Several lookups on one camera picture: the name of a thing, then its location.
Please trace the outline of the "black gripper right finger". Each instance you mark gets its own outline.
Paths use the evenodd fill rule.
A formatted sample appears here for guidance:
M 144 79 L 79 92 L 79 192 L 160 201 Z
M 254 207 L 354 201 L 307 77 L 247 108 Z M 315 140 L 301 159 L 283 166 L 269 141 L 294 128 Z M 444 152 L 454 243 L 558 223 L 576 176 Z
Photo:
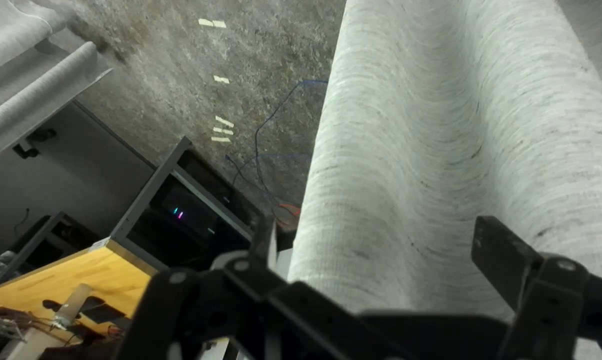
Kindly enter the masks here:
M 581 261 L 540 254 L 494 215 L 479 215 L 473 261 L 514 310 L 501 360 L 574 360 L 576 341 L 602 349 L 602 277 Z

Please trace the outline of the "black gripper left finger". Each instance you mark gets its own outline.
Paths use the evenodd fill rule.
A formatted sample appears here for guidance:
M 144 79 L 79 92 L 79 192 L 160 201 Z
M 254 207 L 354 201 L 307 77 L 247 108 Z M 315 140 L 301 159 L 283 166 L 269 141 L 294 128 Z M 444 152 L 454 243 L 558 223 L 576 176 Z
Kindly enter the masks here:
M 247 254 L 209 271 L 158 271 L 117 349 L 117 360 L 199 360 L 228 338 L 252 360 L 380 360 L 394 344 L 315 288 L 269 268 L 277 223 L 259 226 Z

